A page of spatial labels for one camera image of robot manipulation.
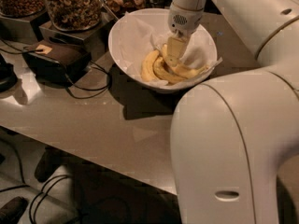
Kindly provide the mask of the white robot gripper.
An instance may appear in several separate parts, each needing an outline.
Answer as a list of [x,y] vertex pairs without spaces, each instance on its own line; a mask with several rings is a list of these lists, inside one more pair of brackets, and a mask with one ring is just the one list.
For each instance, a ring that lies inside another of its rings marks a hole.
[[172,3],[169,8],[168,26],[173,34],[167,39],[167,61],[176,66],[184,55],[189,37],[196,31],[203,16],[204,9],[187,9]]

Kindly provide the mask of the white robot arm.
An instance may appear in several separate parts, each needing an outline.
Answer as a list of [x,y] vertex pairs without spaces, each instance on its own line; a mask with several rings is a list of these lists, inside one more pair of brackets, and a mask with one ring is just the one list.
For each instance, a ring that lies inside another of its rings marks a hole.
[[[278,224],[278,169],[299,150],[299,0],[212,0],[259,68],[179,101],[170,132],[183,224]],[[194,16],[204,0],[173,0]]]

